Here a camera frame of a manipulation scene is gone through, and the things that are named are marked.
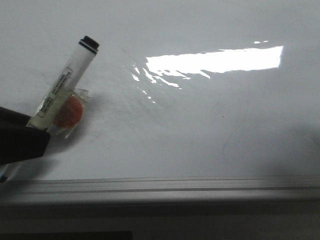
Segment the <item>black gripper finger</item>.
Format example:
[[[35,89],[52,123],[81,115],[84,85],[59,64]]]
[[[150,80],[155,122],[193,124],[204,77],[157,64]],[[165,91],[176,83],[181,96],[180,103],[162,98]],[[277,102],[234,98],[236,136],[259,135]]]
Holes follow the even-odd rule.
[[[42,157],[51,135],[43,130],[27,127],[30,116],[0,108],[0,164]]]

